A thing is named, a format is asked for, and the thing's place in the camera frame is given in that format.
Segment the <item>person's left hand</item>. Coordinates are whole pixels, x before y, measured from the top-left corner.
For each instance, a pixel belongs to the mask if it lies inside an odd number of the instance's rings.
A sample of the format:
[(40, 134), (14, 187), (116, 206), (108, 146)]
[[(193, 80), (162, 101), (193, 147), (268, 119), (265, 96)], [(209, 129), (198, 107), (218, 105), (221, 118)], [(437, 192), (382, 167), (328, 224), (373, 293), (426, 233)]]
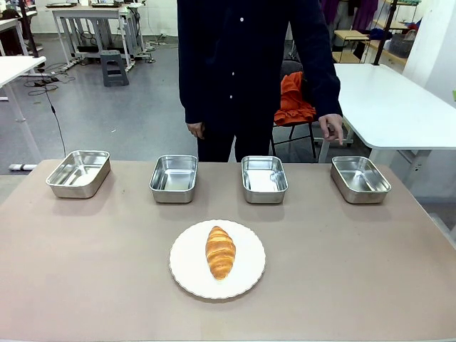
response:
[(326, 142), (337, 141), (339, 145), (343, 144), (343, 117), (341, 115), (323, 115), (318, 122)]

